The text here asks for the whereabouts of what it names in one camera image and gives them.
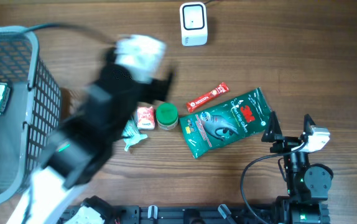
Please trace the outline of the red white small packet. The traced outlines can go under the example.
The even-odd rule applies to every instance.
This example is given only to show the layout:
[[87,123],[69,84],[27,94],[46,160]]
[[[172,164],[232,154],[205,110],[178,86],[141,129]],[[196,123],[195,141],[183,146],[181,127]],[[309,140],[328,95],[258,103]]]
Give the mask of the red white small packet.
[[136,111],[136,126],[138,129],[154,129],[154,109],[150,107],[138,107]]

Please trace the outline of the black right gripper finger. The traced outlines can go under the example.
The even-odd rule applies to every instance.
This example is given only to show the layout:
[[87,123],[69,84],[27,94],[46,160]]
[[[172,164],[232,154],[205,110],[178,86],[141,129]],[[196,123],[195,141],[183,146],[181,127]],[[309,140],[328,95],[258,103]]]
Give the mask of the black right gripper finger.
[[309,114],[304,116],[304,133],[312,134],[312,128],[315,126],[315,122]]
[[277,119],[277,115],[275,111],[272,111],[269,117],[268,125],[262,135],[262,142],[276,142],[282,141],[283,135],[281,131],[281,127],[279,125],[279,121]]

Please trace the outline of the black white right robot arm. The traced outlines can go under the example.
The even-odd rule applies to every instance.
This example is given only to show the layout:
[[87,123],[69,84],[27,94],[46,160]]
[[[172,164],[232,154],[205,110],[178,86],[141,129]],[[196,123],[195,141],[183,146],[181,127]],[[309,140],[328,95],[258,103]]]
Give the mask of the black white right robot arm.
[[300,137],[282,134],[276,113],[272,112],[261,141],[271,142],[270,152],[280,155],[279,169],[287,185],[288,196],[278,196],[272,206],[273,223],[329,224],[328,191],[333,171],[323,164],[311,164],[309,154],[321,150],[330,140],[327,128],[317,126],[311,116],[304,116]]

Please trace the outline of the red Nescafe sachet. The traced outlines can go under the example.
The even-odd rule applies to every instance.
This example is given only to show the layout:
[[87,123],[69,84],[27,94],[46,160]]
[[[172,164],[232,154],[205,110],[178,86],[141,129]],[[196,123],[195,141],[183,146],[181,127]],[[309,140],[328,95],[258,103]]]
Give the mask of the red Nescafe sachet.
[[209,91],[208,93],[205,93],[202,96],[199,96],[198,98],[195,98],[192,101],[187,102],[187,110],[189,113],[194,112],[196,109],[201,107],[202,105],[206,104],[207,102],[213,100],[214,98],[217,98],[218,96],[229,92],[229,88],[225,82],[220,83],[217,87]]

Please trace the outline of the small green white box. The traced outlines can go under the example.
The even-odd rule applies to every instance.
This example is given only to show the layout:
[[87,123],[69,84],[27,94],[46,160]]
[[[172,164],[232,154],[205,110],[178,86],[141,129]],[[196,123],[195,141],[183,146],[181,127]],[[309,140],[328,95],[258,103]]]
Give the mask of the small green white box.
[[10,92],[11,88],[7,83],[0,83],[0,115],[3,114],[6,109]]

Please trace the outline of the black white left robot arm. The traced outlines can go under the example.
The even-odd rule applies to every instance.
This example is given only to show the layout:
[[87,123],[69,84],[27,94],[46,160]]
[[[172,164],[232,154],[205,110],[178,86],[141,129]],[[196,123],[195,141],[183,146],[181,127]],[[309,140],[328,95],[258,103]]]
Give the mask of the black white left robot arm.
[[113,152],[139,102],[166,99],[173,75],[153,76],[164,51],[112,49],[80,108],[47,139],[9,223],[56,223]]

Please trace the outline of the green 3M gloves packet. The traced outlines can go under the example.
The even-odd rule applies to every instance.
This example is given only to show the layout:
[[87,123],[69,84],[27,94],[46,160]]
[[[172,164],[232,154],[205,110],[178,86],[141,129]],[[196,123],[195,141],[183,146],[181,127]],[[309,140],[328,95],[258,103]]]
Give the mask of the green 3M gloves packet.
[[205,110],[182,116],[183,138],[196,159],[205,153],[263,132],[272,110],[256,88]]

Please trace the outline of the light green wipes packet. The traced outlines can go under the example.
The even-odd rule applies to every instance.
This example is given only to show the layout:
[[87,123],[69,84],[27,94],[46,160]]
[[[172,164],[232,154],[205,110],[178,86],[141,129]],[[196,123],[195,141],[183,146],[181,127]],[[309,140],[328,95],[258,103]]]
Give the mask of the light green wipes packet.
[[135,144],[138,144],[140,141],[148,138],[148,135],[141,134],[136,126],[136,123],[133,119],[130,119],[123,130],[122,138],[125,142],[124,150],[129,151],[129,148]]

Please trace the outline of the green lidded jar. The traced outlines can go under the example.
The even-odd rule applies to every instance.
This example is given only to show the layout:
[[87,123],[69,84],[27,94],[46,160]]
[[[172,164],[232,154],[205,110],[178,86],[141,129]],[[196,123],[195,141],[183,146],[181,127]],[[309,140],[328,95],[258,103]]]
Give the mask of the green lidded jar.
[[162,103],[156,109],[156,120],[161,129],[171,130],[178,124],[179,114],[175,105]]

